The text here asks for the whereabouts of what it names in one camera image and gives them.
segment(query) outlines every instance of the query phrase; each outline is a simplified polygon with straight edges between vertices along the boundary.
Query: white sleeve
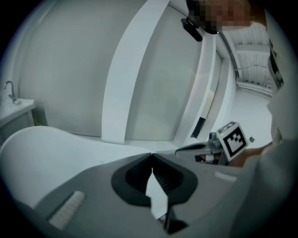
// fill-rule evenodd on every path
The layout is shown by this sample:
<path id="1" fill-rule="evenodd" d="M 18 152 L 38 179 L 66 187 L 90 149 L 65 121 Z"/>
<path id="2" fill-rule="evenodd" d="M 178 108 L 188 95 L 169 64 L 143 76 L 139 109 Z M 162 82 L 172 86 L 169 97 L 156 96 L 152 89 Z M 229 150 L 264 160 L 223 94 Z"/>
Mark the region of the white sleeve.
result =
<path id="1" fill-rule="evenodd" d="M 273 143 L 282 139 L 298 138 L 298 60 L 285 33 L 272 15 L 265 11 L 271 53 L 283 84 L 278 88 L 271 72 L 272 100 L 268 109 L 272 114 L 271 135 Z"/>

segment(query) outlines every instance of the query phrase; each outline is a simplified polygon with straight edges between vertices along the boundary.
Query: faucet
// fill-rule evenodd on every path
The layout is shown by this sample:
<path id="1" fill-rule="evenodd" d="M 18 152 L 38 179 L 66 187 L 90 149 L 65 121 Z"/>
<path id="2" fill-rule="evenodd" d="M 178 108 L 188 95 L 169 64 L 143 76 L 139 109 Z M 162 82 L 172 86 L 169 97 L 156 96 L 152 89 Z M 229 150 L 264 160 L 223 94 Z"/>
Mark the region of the faucet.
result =
<path id="1" fill-rule="evenodd" d="M 7 82 L 5 83 L 4 89 L 6 89 L 6 86 L 7 86 L 8 84 L 11 84 L 11 94 L 8 95 L 8 96 L 9 96 L 9 98 L 11 98 L 11 100 L 12 100 L 13 103 L 14 103 L 14 102 L 17 100 L 17 98 L 15 97 L 15 94 L 14 94 L 14 84 L 12 83 L 12 81 L 7 81 Z"/>

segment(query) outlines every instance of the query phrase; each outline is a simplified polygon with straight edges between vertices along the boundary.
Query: white countertop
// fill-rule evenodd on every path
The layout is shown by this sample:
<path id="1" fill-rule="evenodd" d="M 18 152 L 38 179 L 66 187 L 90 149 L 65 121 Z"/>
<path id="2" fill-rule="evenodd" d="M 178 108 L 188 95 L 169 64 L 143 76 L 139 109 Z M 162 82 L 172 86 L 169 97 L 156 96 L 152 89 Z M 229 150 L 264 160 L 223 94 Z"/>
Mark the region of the white countertop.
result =
<path id="1" fill-rule="evenodd" d="M 13 104 L 11 99 L 3 101 L 0 105 L 0 127 L 20 115 L 35 108 L 35 101 L 30 99 L 17 99 L 19 105 Z"/>

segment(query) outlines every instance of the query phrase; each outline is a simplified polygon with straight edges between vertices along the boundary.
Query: sink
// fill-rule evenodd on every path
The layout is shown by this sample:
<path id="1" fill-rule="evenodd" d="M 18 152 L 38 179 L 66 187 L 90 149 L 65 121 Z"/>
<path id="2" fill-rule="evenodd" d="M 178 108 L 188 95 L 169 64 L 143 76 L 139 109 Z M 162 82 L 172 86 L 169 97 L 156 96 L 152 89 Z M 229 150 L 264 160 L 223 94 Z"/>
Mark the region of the sink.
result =
<path id="1" fill-rule="evenodd" d="M 35 108 L 35 101 L 17 99 L 14 104 L 11 99 L 0 105 L 0 144 L 15 132 L 34 126 L 31 110 Z"/>

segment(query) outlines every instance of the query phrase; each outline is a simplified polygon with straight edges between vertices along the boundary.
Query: person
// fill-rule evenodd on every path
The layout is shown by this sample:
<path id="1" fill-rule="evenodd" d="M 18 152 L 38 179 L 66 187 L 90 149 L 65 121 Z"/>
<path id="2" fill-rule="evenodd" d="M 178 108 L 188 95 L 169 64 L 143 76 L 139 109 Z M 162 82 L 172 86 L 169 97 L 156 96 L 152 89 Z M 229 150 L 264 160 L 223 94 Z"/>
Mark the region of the person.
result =
<path id="1" fill-rule="evenodd" d="M 272 142 L 257 149 L 247 149 L 229 165 L 242 167 L 254 155 L 266 153 L 283 139 L 298 138 L 297 57 L 273 16 L 257 0 L 193 0 L 193 19 L 201 26 L 216 27 L 219 31 L 249 27 L 257 22 L 266 27 L 271 54 L 268 59 L 272 100 L 268 109 L 272 114 Z"/>

